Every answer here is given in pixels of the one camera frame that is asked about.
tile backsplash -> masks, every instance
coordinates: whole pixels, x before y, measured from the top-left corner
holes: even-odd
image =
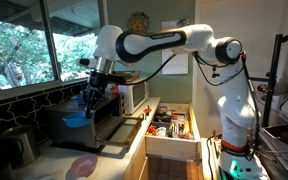
[[[73,98],[86,85],[86,81],[72,83],[0,101],[0,134],[11,127],[32,124],[36,140],[43,141],[50,135],[46,108]]]

microwave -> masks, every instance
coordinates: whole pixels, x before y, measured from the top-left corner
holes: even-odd
[[[144,79],[146,78],[138,78],[131,83],[139,82]],[[147,81],[135,85],[118,85],[118,91],[121,98],[121,110],[126,116],[132,115],[149,97],[149,86]]]

green light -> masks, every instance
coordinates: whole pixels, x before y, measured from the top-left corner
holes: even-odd
[[[233,160],[232,163],[231,163],[231,168],[230,168],[230,174],[233,177],[237,177],[237,171],[235,170],[236,167],[237,167],[237,161]]]

window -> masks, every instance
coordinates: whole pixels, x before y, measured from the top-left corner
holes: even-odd
[[[46,0],[0,1],[0,93],[87,76],[76,59],[94,52],[97,0],[48,1],[42,8],[40,2]]]

white wall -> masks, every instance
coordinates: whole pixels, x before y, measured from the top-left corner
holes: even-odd
[[[196,11],[199,11],[196,22],[212,26],[215,38],[239,39],[247,54],[250,75],[265,77],[270,71],[275,36],[288,34],[288,0],[197,0]],[[285,44],[280,53],[278,75],[287,58],[288,44]],[[204,67],[204,70],[210,77],[211,68]],[[217,101],[222,91],[206,83],[196,63],[193,71],[192,102],[201,136],[209,137],[213,130],[221,133]]]

